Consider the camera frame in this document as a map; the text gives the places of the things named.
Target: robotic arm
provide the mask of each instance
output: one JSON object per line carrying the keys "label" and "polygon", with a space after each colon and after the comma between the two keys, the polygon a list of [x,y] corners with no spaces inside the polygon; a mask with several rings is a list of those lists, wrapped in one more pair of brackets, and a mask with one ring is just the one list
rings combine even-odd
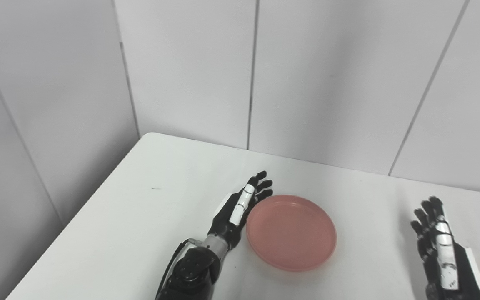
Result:
{"label": "robotic arm", "polygon": [[[272,181],[262,171],[251,177],[242,190],[232,194],[212,220],[206,239],[201,243],[188,239],[181,243],[168,264],[155,300],[209,300],[218,280],[225,255],[240,242],[242,229],[251,209],[273,195]],[[177,261],[164,282],[171,265],[187,243],[195,244]]]}
{"label": "robotic arm", "polygon": [[428,300],[480,300],[480,287],[464,247],[455,242],[442,201],[434,196],[414,211],[417,250],[423,260]]}

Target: white table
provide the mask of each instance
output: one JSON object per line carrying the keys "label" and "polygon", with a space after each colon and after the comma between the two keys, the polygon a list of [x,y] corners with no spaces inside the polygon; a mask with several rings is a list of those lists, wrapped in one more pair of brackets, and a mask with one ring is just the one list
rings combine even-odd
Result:
{"label": "white table", "polygon": [[305,197],[331,216],[335,254],[316,270],[288,273],[259,259],[244,236],[214,300],[425,299],[409,222],[430,195],[444,201],[455,239],[480,266],[480,192],[148,133],[8,300],[152,300],[177,245],[204,239],[223,197],[261,170],[276,194]]}

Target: pink plate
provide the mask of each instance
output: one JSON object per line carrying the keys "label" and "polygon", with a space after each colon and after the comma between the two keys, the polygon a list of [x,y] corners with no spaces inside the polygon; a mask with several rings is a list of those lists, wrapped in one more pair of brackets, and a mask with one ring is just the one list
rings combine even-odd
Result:
{"label": "pink plate", "polygon": [[268,264],[286,271],[312,270],[335,250],[337,232],[331,218],[305,198],[269,197],[247,218],[247,239]]}

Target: cable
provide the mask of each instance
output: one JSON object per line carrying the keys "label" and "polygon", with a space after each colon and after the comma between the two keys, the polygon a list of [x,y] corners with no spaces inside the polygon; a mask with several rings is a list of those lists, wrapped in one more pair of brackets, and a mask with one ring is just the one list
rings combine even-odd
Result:
{"label": "cable", "polygon": [[175,250],[175,252],[173,253],[172,259],[168,263],[168,266],[166,267],[166,270],[164,271],[164,275],[162,275],[162,279],[160,280],[160,285],[158,285],[158,290],[157,290],[157,294],[155,295],[155,298],[160,293],[160,290],[162,290],[162,286],[164,285],[164,281],[166,280],[166,276],[168,275],[168,273],[170,271],[170,268],[171,268],[173,262],[175,261],[175,258],[177,258],[179,253],[181,253],[181,251],[184,249],[184,247],[186,246],[186,244],[189,241],[190,241],[190,239],[186,239],[184,242],[180,243],[179,246],[177,247],[177,249]]}

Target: white wall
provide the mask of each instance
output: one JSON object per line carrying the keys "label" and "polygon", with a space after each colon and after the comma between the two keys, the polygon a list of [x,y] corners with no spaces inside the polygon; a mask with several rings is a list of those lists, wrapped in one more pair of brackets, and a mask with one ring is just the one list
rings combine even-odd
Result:
{"label": "white wall", "polygon": [[246,148],[255,0],[117,0],[140,133]]}
{"label": "white wall", "polygon": [[64,224],[137,141],[104,0],[0,0],[0,90]]}
{"label": "white wall", "polygon": [[0,300],[62,227],[0,99]]}
{"label": "white wall", "polygon": [[137,137],[111,2],[0,0],[0,300]]}
{"label": "white wall", "polygon": [[480,1],[470,1],[392,175],[480,190]]}
{"label": "white wall", "polygon": [[250,150],[388,174],[461,6],[262,0]]}

